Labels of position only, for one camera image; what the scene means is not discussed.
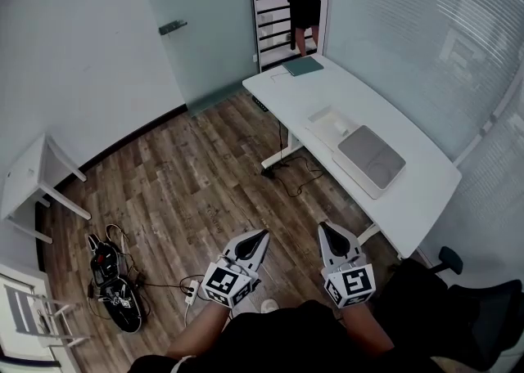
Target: white box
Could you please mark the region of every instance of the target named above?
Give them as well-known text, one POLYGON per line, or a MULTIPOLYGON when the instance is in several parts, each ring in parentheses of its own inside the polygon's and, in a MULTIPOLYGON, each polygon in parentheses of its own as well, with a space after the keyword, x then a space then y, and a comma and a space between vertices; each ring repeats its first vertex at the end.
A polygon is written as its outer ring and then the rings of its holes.
POLYGON ((252 279, 239 272, 211 263, 202 282, 208 299, 233 309, 252 290, 252 279))
POLYGON ((367 302, 375 293, 375 277, 371 264, 327 275, 324 289, 338 308, 367 302))

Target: door handle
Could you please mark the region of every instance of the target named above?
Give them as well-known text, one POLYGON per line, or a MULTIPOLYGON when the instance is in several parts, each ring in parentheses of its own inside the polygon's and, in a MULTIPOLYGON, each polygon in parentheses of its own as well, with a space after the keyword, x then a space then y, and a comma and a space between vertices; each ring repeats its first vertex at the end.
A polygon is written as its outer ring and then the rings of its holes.
POLYGON ((176 29, 179 29, 180 27, 184 27, 184 25, 187 25, 187 22, 185 20, 171 21, 170 23, 168 23, 166 25, 162 25, 158 29, 158 32, 160 33, 161 36, 164 36, 166 34, 169 34, 169 33, 173 32, 173 31, 175 31, 176 29))

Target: black pants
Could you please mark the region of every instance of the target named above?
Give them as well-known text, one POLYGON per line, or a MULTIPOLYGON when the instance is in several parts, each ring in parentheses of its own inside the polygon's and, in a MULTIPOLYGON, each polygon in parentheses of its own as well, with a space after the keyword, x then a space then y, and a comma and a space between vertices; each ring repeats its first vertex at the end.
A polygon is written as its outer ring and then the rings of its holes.
POLYGON ((308 29, 320 23, 320 0, 291 0, 291 23, 298 29, 308 29))

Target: white wall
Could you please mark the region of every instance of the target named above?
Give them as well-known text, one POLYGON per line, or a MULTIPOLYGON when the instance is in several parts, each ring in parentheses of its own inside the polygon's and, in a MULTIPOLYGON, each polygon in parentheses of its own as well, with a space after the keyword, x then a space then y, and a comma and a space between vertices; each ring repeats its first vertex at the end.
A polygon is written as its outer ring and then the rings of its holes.
MULTIPOLYGON (((44 130, 81 165, 183 103, 148 0, 0 0, 2 178, 44 130)), ((2 252, 35 262, 0 225, 2 252)))

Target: power strip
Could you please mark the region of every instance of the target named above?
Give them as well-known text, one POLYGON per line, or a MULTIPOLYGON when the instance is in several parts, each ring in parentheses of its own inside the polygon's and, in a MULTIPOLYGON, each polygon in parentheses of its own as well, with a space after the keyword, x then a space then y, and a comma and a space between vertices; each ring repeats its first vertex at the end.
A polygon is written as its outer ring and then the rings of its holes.
POLYGON ((189 291, 186 296, 186 303, 188 306, 192 306, 197 299, 198 288, 200 287, 200 282, 196 280, 191 280, 189 285, 189 291))

